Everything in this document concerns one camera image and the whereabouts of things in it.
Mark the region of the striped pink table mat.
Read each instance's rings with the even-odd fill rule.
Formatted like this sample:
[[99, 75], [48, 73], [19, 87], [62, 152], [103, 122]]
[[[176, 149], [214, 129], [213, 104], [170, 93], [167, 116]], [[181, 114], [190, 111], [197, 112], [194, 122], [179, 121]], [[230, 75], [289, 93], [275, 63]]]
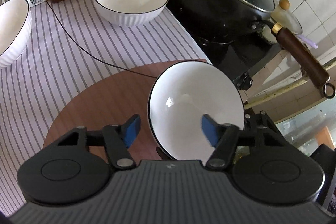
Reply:
[[25, 202], [17, 170], [39, 152], [66, 104], [119, 72], [165, 61], [205, 59], [168, 10], [139, 27], [114, 26], [93, 0], [41, 3], [22, 55], [1, 70], [1, 212]]

